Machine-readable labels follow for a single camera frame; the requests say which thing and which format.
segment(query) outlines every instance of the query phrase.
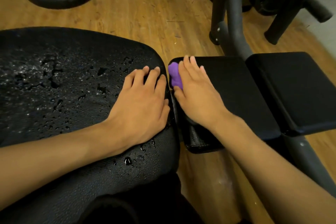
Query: metal frame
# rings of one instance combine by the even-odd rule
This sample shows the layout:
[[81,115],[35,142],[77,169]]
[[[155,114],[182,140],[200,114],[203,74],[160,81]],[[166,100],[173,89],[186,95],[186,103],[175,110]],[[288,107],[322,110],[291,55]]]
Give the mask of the metal frame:
[[[224,21],[227,10],[227,24]],[[210,39],[219,44],[226,56],[246,60],[253,54],[243,34],[242,0],[213,0]],[[277,139],[285,143],[294,163],[303,173],[336,197],[336,185],[305,137]]]

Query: purple cloth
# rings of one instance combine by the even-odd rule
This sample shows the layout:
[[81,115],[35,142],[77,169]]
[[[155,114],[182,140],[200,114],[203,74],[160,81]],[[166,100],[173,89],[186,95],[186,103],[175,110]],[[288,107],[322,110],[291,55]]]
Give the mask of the purple cloth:
[[171,86],[179,86],[183,90],[182,80],[179,74],[179,65],[176,62],[172,62],[168,66],[168,73],[171,78]]

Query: black padded seat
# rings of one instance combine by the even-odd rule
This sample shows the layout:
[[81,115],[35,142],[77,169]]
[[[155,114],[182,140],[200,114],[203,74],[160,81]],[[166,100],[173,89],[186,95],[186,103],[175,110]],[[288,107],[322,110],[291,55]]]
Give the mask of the black padded seat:
[[[70,28],[0,31],[0,57],[1,147],[103,121],[133,69],[159,66],[166,74],[159,55],[145,44]],[[168,86],[166,98],[170,99]],[[125,164],[126,157],[131,164]],[[2,210],[0,223],[75,223],[96,197],[176,172],[178,161],[179,140],[171,112],[166,128],[142,147],[47,184]]]
[[[170,63],[182,59],[175,58]],[[204,66],[227,109],[244,119],[258,137],[267,140],[280,136],[279,126],[240,57],[196,57],[196,61]],[[203,153],[223,148],[207,129],[187,121],[177,101],[175,109],[188,150]]]
[[254,54],[246,65],[284,134],[336,128],[336,88],[309,54]]

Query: person's left hand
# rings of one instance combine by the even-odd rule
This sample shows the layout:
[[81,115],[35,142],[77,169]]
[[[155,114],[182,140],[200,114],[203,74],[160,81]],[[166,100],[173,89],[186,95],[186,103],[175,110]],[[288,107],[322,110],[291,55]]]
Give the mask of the person's left hand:
[[163,74],[157,81],[159,75],[159,67],[149,72],[149,67],[145,66],[126,76],[117,101],[103,121],[113,128],[112,131],[122,134],[120,146],[124,150],[148,141],[166,126],[170,111],[168,99],[165,99],[167,82]]

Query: gray wall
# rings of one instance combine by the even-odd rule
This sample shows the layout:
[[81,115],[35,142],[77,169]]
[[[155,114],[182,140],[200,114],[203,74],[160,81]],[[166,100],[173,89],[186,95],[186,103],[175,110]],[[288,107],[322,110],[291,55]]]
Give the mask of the gray wall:
[[296,18],[300,19],[323,46],[336,59],[336,0],[319,0],[334,16],[327,22],[319,23],[305,9],[301,9]]

